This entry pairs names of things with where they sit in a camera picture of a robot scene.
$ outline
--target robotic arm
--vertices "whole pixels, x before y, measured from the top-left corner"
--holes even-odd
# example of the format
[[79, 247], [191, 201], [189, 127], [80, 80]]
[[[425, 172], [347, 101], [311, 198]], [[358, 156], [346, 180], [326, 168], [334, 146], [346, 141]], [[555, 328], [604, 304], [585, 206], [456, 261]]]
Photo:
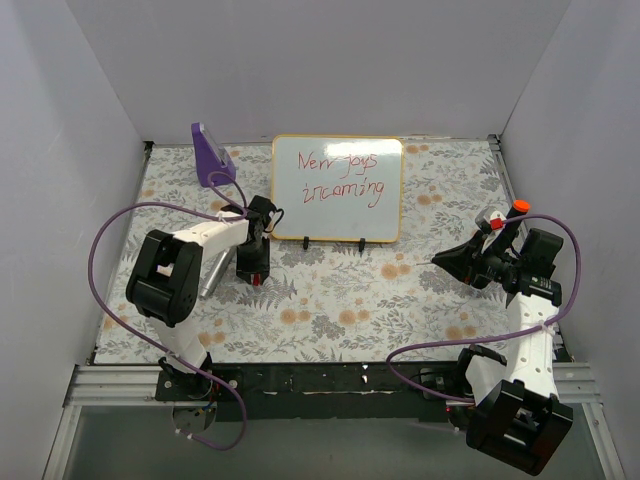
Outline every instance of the robotic arm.
[[[204, 222], [186, 230], [149, 232], [142, 244], [129, 283], [127, 300], [149, 320], [160, 342], [176, 356], [201, 369], [211, 366], [211, 358], [200, 343], [191, 314], [200, 283], [203, 262], [220, 255], [212, 274], [224, 271], [237, 252], [236, 275], [252, 285], [262, 285], [269, 276], [269, 239], [263, 233], [277, 211], [267, 198], [255, 196], [246, 218], [232, 206], [219, 213], [223, 222]], [[219, 281], [221, 275], [211, 275]], [[207, 282], [207, 290], [215, 288]], [[190, 398], [202, 398], [210, 382], [185, 368], [173, 357], [160, 359], [160, 366], [172, 384]]]
[[[506, 218], [528, 210], [526, 202], [516, 201]], [[478, 289], [500, 283], [507, 292], [509, 329], [516, 332], [544, 324], [558, 313], [561, 287], [550, 277], [563, 240], [531, 229], [518, 253], [512, 243], [520, 222], [498, 230], [504, 219], [498, 211], [484, 210], [471, 240], [432, 261]], [[477, 405], [468, 423], [467, 444], [532, 475], [542, 471], [573, 422], [573, 411], [560, 403], [553, 379], [553, 336], [544, 326], [509, 340], [506, 359], [479, 345], [464, 349], [458, 359], [457, 378]]]

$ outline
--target metal cylinder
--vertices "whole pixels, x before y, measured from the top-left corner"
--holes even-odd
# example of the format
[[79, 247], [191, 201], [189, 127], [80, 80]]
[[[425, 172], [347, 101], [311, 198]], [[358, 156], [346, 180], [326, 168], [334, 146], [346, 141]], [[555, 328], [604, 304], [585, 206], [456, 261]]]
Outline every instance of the metal cylinder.
[[204, 283], [202, 284], [202, 288], [200, 289], [199, 297], [201, 300], [206, 300], [211, 296], [213, 291], [216, 289], [220, 280], [224, 276], [224, 272], [227, 271], [227, 267], [231, 262], [231, 259], [236, 253], [236, 247], [229, 248], [224, 252], [220, 253], [215, 261], [213, 262], [213, 267], [211, 267], [211, 271], [205, 277]]

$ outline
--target white wall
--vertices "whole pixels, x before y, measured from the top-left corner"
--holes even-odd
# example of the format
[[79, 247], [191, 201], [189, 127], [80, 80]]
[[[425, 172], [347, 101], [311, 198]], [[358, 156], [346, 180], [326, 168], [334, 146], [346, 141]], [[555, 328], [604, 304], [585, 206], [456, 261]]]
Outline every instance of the white wall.
[[67, 0], [133, 124], [191, 143], [504, 129], [569, 0]]
[[573, 0], [503, 136], [516, 193], [580, 240], [582, 290], [562, 328], [592, 365], [630, 479], [640, 477], [638, 19], [637, 0]]
[[100, 318], [89, 245], [132, 200], [142, 144], [63, 0], [2, 1], [0, 25], [0, 478], [39, 479]]

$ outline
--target flower pattern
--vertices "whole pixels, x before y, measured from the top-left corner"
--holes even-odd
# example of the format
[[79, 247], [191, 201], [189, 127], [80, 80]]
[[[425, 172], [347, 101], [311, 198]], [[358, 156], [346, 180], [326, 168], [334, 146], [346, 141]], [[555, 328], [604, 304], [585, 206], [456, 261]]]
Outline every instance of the flower pattern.
[[[270, 146], [234, 146], [230, 155], [248, 199], [270, 196]], [[484, 141], [407, 141], [402, 232], [393, 244], [357, 245], [272, 240], [271, 276], [256, 288], [235, 276], [232, 262], [192, 316], [214, 362], [383, 361], [393, 349], [427, 341], [504, 333], [504, 293], [474, 290], [430, 263], [439, 251], [469, 239], [473, 219], [507, 200], [489, 144]], [[232, 187], [223, 192], [238, 198]], [[225, 202], [200, 187], [193, 148], [155, 147], [140, 200], [163, 201], [214, 213]], [[133, 214], [108, 303], [129, 325], [155, 338], [125, 299], [145, 235], [171, 232], [199, 219], [160, 208]], [[210, 265], [202, 268], [202, 276]], [[454, 360], [461, 347], [409, 352], [405, 360]], [[501, 350], [504, 343], [493, 344]], [[155, 363], [159, 352], [105, 319], [95, 363]]]

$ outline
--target gray floor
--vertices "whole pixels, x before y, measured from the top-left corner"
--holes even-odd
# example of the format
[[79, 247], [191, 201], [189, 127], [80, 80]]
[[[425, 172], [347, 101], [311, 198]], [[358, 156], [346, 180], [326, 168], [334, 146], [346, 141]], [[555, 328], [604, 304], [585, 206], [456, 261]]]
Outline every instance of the gray floor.
[[[537, 478], [604, 479], [582, 409]], [[244, 441], [225, 453], [174, 434], [171, 409], [85, 407], [67, 480], [75, 479], [528, 479], [467, 447], [447, 424], [411, 419], [252, 421]], [[238, 424], [214, 424], [216, 440]]]

